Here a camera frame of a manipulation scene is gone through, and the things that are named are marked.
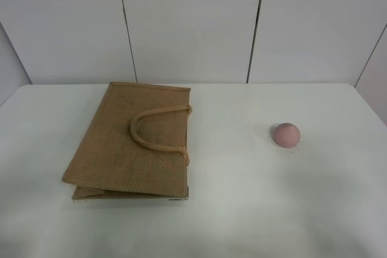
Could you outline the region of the pink peach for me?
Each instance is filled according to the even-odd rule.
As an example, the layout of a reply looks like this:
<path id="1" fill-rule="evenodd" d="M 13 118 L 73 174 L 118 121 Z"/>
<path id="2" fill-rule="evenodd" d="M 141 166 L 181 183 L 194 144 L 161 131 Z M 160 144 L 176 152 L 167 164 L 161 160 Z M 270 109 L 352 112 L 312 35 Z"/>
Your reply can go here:
<path id="1" fill-rule="evenodd" d="M 301 139 L 301 132 L 291 123 L 279 124 L 273 132 L 274 142 L 283 148 L 296 147 Z"/>

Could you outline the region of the brown linen tote bag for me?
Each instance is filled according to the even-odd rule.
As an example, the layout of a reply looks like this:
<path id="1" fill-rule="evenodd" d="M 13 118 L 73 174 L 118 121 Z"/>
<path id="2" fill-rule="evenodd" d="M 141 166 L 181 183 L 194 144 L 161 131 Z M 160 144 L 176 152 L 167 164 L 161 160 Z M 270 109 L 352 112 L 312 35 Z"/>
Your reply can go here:
<path id="1" fill-rule="evenodd" d="M 112 82 L 63 174 L 74 200 L 185 200 L 190 89 Z"/>

